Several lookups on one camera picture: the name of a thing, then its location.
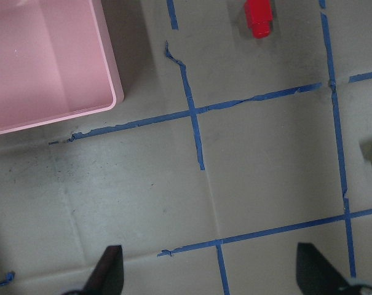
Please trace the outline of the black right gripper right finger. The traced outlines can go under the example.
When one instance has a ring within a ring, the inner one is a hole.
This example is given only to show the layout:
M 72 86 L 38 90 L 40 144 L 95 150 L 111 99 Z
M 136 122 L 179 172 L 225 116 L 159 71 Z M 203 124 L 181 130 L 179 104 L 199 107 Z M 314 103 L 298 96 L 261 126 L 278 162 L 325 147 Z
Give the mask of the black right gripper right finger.
M 312 243 L 297 245 L 296 282 L 305 295 L 358 294 Z

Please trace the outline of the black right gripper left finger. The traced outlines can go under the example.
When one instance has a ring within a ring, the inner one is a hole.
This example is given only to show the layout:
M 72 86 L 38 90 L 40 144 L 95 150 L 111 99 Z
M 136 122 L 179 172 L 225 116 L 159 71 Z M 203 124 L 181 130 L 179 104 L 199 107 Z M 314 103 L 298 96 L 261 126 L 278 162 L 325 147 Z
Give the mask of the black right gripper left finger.
M 124 261 L 121 245 L 107 246 L 82 289 L 82 294 L 122 293 Z

